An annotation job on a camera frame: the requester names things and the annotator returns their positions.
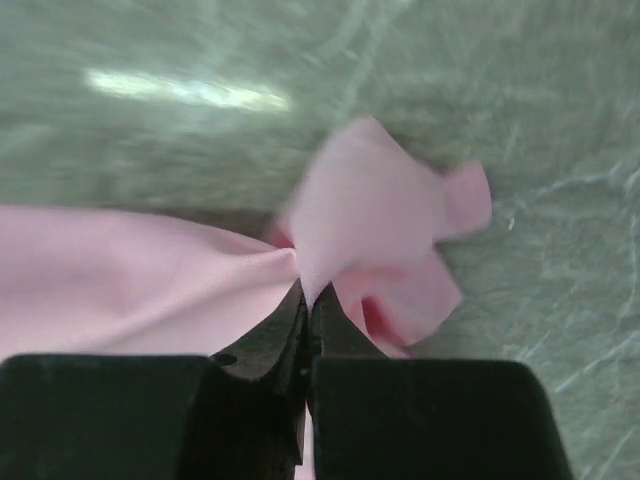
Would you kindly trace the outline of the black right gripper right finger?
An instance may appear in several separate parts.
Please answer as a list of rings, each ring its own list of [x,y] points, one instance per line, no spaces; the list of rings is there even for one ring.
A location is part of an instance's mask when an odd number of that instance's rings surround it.
[[[319,479],[569,479],[545,389],[513,361],[390,359],[327,288],[309,322]]]

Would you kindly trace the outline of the pink t-shirt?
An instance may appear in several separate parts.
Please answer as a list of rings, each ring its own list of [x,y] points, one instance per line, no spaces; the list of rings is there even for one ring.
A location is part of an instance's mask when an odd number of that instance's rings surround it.
[[[347,318],[399,356],[461,300],[436,246],[486,228],[476,162],[440,174],[373,118],[321,147],[267,241],[148,213],[1,209],[1,365],[30,354],[212,356],[299,285],[312,309],[333,288]]]

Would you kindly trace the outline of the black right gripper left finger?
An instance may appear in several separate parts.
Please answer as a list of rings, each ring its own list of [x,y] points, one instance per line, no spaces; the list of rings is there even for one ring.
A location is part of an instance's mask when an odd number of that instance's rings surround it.
[[[301,463],[299,285],[212,356],[18,355],[1,365],[5,479],[290,479]]]

